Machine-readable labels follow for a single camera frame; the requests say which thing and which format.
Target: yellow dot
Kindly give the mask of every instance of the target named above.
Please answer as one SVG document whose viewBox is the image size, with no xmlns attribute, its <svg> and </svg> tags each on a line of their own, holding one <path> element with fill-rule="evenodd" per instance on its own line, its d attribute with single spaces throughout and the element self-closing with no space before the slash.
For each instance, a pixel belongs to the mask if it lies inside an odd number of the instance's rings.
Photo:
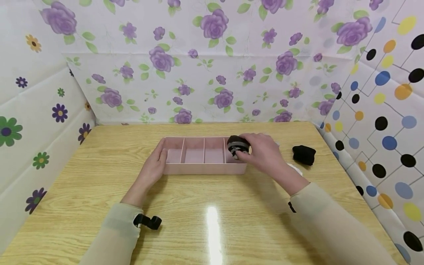
<svg viewBox="0 0 424 265">
<path fill-rule="evenodd" d="M 393 202 L 392 199 L 387 194 L 380 194 L 378 196 L 378 202 L 380 205 L 385 209 L 392 209 L 393 208 Z"/>
<path fill-rule="evenodd" d="M 410 32 L 415 24 L 417 23 L 417 18 L 416 17 L 407 17 L 404 18 L 401 22 L 400 25 L 398 27 L 398 33 L 399 35 L 406 35 L 408 34 L 408 32 Z"/>
<path fill-rule="evenodd" d="M 377 105 L 383 104 L 385 100 L 386 100 L 386 95 L 383 93 L 377 93 L 374 96 L 374 103 L 376 103 Z"/>
<path fill-rule="evenodd" d="M 395 89 L 395 97 L 399 100 L 407 99 L 412 94 L 412 87 L 409 84 L 402 84 Z"/>
</svg>

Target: orange dot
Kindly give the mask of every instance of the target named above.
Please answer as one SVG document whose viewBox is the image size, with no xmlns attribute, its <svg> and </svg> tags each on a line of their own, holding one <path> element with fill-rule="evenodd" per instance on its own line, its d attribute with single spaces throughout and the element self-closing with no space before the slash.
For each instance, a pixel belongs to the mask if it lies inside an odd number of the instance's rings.
<svg viewBox="0 0 424 265">
<path fill-rule="evenodd" d="M 409 84 L 402 84 L 395 89 L 395 97 L 399 100 L 407 99 L 412 94 L 412 87 Z"/>
<path fill-rule="evenodd" d="M 389 40 L 384 45 L 383 52 L 389 53 L 389 52 L 393 51 L 395 47 L 396 47 L 396 41 L 394 39 Z"/>
</svg>

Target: purple rose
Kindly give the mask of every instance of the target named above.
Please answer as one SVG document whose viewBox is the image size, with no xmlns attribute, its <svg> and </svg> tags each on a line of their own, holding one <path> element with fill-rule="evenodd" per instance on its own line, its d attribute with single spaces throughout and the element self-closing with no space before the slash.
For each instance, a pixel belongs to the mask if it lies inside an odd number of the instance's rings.
<svg viewBox="0 0 424 265">
<path fill-rule="evenodd" d="M 108 104 L 109 107 L 117 107 L 122 104 L 122 98 L 119 91 L 112 88 L 106 88 L 103 95 L 100 96 L 102 102 Z"/>
<path fill-rule="evenodd" d="M 320 0 L 318 2 L 318 14 L 327 14 L 328 9 L 334 5 L 334 0 Z"/>
<path fill-rule="evenodd" d="M 212 15 L 203 17 L 200 28 L 205 38 L 218 39 L 227 29 L 228 18 L 222 9 L 215 9 Z"/>
<path fill-rule="evenodd" d="M 178 124 L 189 124 L 191 122 L 191 111 L 180 109 L 177 115 L 174 116 L 174 122 Z"/>
<path fill-rule="evenodd" d="M 244 71 L 243 73 L 244 77 L 244 81 L 253 81 L 253 77 L 256 76 L 256 71 L 253 70 L 252 68 L 249 68 L 249 70 Z"/>
<path fill-rule="evenodd" d="M 188 56 L 190 56 L 192 59 L 196 59 L 199 56 L 199 54 L 197 53 L 195 49 L 191 49 L 188 51 Z"/>
<path fill-rule="evenodd" d="M 99 82 L 100 84 L 106 84 L 106 81 L 104 80 L 103 76 L 101 76 L 101 75 L 93 74 L 91 77 L 94 80 L 96 80 L 97 82 Z"/>
<path fill-rule="evenodd" d="M 335 100 L 335 98 L 330 98 L 328 101 L 319 103 L 318 109 L 321 111 L 321 115 L 326 116 L 330 112 Z"/>
<path fill-rule="evenodd" d="M 293 36 L 290 37 L 289 45 L 293 46 L 293 45 L 297 44 L 297 42 L 300 41 L 302 39 L 302 37 L 303 37 L 303 34 L 300 33 L 300 32 L 294 34 Z"/>
<path fill-rule="evenodd" d="M 137 28 L 134 27 L 130 22 L 128 22 L 126 26 L 122 27 L 124 36 L 127 37 L 129 40 L 137 38 L 137 34 L 135 33 L 136 30 Z"/>
<path fill-rule="evenodd" d="M 175 103 L 177 103 L 177 105 L 182 105 L 182 104 L 183 104 L 183 100 L 182 100 L 182 98 L 174 97 L 172 100 L 173 100 Z"/>
<path fill-rule="evenodd" d="M 165 35 L 165 29 L 162 27 L 157 27 L 153 31 L 153 34 L 155 35 L 155 40 L 161 40 L 163 35 Z"/>
<path fill-rule="evenodd" d="M 159 71 L 169 73 L 171 71 L 171 67 L 175 66 L 174 58 L 172 58 L 171 55 L 166 54 L 160 46 L 156 46 L 155 48 L 150 50 L 149 54 L 153 66 Z"/>
<path fill-rule="evenodd" d="M 371 30 L 372 25 L 369 17 L 361 17 L 356 22 L 347 22 L 337 31 L 339 36 L 337 43 L 345 46 L 357 45 L 368 36 L 368 32 L 371 32 Z"/>
<path fill-rule="evenodd" d="M 287 99 L 280 100 L 281 107 L 287 107 L 289 105 L 289 101 Z"/>
<path fill-rule="evenodd" d="M 270 43 L 274 43 L 274 37 L 277 36 L 277 33 L 275 32 L 275 30 L 272 28 L 269 31 L 266 31 L 264 33 L 264 38 L 263 41 L 266 44 L 270 44 Z"/>
<path fill-rule="evenodd" d="M 265 10 L 269 10 L 271 14 L 275 14 L 279 8 L 283 8 L 287 0 L 261 0 Z"/>
<path fill-rule="evenodd" d="M 334 94 L 338 94 L 340 92 L 340 85 L 338 83 L 332 83 L 331 89 L 333 90 Z"/>
<path fill-rule="evenodd" d="M 283 111 L 280 115 L 276 116 L 274 118 L 275 123 L 285 123 L 289 122 L 291 120 L 291 116 L 293 113 L 286 111 Z"/>
<path fill-rule="evenodd" d="M 50 25 L 56 34 L 72 35 L 76 31 L 77 21 L 75 13 L 70 11 L 61 2 L 53 2 L 50 8 L 40 11 L 44 22 Z"/>
<path fill-rule="evenodd" d="M 314 62 L 319 62 L 322 60 L 322 53 L 317 53 L 314 56 Z"/>
<path fill-rule="evenodd" d="M 290 75 L 293 70 L 297 69 L 297 60 L 293 58 L 293 53 L 287 51 L 278 56 L 276 69 L 280 75 Z"/>
<path fill-rule="evenodd" d="M 216 81 L 218 81 L 218 83 L 220 84 L 220 85 L 225 85 L 225 84 L 227 84 L 227 82 L 225 82 L 225 80 L 227 80 L 225 77 L 223 77 L 222 75 L 218 75 L 217 77 L 216 77 Z"/>
<path fill-rule="evenodd" d="M 156 113 L 156 111 L 157 111 L 157 109 L 156 109 L 156 108 L 154 108 L 154 107 L 150 107 L 150 108 L 148 108 L 148 109 L 147 109 L 147 111 L 148 111 L 150 114 L 155 114 L 155 113 Z"/>
<path fill-rule="evenodd" d="M 223 89 L 215 96 L 213 103 L 218 106 L 218 109 L 226 108 L 233 102 L 233 92 Z"/>
<path fill-rule="evenodd" d="M 122 66 L 119 72 L 122 74 L 123 78 L 132 78 L 132 74 L 134 74 L 134 70 L 126 65 Z"/>
</svg>

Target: green flower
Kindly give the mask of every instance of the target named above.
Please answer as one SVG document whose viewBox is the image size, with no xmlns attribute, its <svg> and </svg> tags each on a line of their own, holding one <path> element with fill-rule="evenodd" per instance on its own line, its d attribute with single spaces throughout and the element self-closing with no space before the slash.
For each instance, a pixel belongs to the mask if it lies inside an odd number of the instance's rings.
<svg viewBox="0 0 424 265">
<path fill-rule="evenodd" d="M 0 146 L 6 143 L 7 146 L 15 144 L 15 140 L 21 140 L 22 125 L 15 125 L 16 119 L 10 118 L 9 121 L 5 117 L 0 117 Z"/>
<path fill-rule="evenodd" d="M 44 168 L 49 163 L 49 157 L 46 152 L 44 153 L 38 153 L 36 157 L 34 157 L 34 163 L 32 163 L 33 166 L 35 166 L 37 169 Z"/>
</svg>

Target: black dot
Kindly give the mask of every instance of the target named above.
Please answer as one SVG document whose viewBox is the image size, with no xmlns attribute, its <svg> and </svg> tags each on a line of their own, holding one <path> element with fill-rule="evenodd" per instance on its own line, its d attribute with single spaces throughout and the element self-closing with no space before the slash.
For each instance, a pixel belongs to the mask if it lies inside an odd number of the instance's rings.
<svg viewBox="0 0 424 265">
<path fill-rule="evenodd" d="M 424 47 L 424 34 L 418 35 L 411 43 L 413 50 L 419 50 Z"/>
<path fill-rule="evenodd" d="M 406 245 L 410 249 L 412 249 L 412 250 L 414 250 L 416 252 L 423 251 L 423 245 L 421 244 L 421 241 L 412 232 L 406 231 L 403 234 L 403 241 L 405 241 Z"/>
<path fill-rule="evenodd" d="M 359 94 L 353 95 L 353 97 L 352 97 L 352 103 L 353 104 L 356 104 L 356 103 L 358 103 L 358 101 L 359 101 Z"/>
<path fill-rule="evenodd" d="M 338 140 L 336 142 L 336 149 L 339 150 L 339 151 L 342 151 L 344 149 L 344 144 L 343 144 L 342 141 Z"/>
<path fill-rule="evenodd" d="M 376 53 L 377 53 L 377 51 L 375 49 L 370 50 L 367 53 L 367 60 L 371 61 L 372 59 L 374 59 Z"/>
<path fill-rule="evenodd" d="M 375 129 L 376 130 L 383 131 L 387 128 L 387 125 L 388 125 L 388 122 L 387 122 L 386 117 L 381 116 L 381 117 L 378 117 L 375 120 Z"/>
<path fill-rule="evenodd" d="M 400 162 L 406 167 L 414 167 L 417 161 L 412 155 L 405 154 L 400 157 Z"/>
<path fill-rule="evenodd" d="M 386 169 L 380 164 L 375 164 L 372 166 L 372 173 L 377 178 L 382 179 L 386 176 Z"/>
<path fill-rule="evenodd" d="M 411 83 L 419 82 L 423 78 L 424 78 L 424 70 L 422 70 L 421 68 L 412 70 L 412 72 L 408 76 L 409 82 Z"/>
</svg>

